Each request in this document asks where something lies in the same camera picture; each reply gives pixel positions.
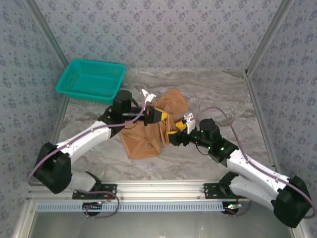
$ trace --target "white plastic clip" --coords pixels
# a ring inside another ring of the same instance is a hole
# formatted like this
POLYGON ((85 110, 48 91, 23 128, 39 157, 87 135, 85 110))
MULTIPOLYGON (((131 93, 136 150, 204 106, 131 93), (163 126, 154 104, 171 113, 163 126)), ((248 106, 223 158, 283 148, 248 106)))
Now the white plastic clip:
POLYGON ((142 93, 143 93, 143 95, 145 97, 145 102, 146 103, 147 102, 149 102, 149 103, 152 102, 154 100, 154 98, 157 97, 155 94, 153 94, 153 93, 150 94, 148 91, 146 91, 144 89, 142 89, 142 93))
POLYGON ((190 112, 186 112, 183 115, 183 120, 186 121, 187 126, 187 134, 190 134, 193 129, 196 127, 196 120, 191 120, 194 117, 194 115, 190 112))

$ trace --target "brown cloth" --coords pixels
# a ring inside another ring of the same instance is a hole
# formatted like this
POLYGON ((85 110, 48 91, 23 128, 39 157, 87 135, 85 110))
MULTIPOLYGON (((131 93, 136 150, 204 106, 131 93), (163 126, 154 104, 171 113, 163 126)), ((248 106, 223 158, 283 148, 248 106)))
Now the brown cloth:
POLYGON ((185 98, 177 88, 169 90, 160 99, 149 105, 165 111, 168 116, 159 123, 144 126, 143 122, 139 121, 136 125, 132 123, 126 126, 127 129, 121 130, 119 135, 123 147, 128 157, 133 160, 159 155, 161 142, 165 146, 169 145, 167 132, 176 131, 175 122, 188 111, 185 98))

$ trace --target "marble floor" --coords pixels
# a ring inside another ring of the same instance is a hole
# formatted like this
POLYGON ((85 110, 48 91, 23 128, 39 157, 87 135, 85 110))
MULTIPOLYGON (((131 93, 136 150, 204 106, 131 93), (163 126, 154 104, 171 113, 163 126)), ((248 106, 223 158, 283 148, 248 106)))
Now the marble floor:
MULTIPOLYGON (((158 97, 171 88, 178 88, 194 115, 208 106, 222 108, 248 155, 270 167, 255 110, 242 77, 220 71, 127 71, 121 88, 130 90, 140 103, 141 96, 134 88, 136 84, 158 97)), ((89 127, 107 106, 70 99, 59 141, 89 127)), ((222 136, 235 142, 220 112, 207 111, 196 122, 210 117, 219 125, 222 136)), ((163 147, 162 153, 155 158, 130 160, 118 135, 85 153, 74 163, 73 170, 90 171, 101 180, 220 179, 228 171, 209 156, 200 154, 191 144, 187 147, 163 147)))

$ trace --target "patterned wallpaper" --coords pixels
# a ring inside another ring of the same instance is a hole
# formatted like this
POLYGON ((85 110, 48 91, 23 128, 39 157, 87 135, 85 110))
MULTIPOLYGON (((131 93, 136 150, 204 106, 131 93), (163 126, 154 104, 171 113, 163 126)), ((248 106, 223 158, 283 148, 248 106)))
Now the patterned wallpaper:
MULTIPOLYGON (((281 169, 317 203, 317 2, 295 1, 252 76, 281 169)), ((309 220, 317 237, 317 218, 309 220)))
POLYGON ((0 9, 0 237, 9 238, 28 173, 51 139, 63 70, 23 0, 1 0, 0 9))
POLYGON ((68 60, 245 69, 280 0, 36 0, 68 60))

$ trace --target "plastic basket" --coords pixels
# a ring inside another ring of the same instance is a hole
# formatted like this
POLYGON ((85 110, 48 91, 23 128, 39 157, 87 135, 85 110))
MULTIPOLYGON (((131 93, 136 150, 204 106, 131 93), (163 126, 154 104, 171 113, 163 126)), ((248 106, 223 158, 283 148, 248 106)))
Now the plastic basket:
POLYGON ((56 91, 70 98, 112 104, 124 72, 121 64, 74 59, 60 77, 56 91))

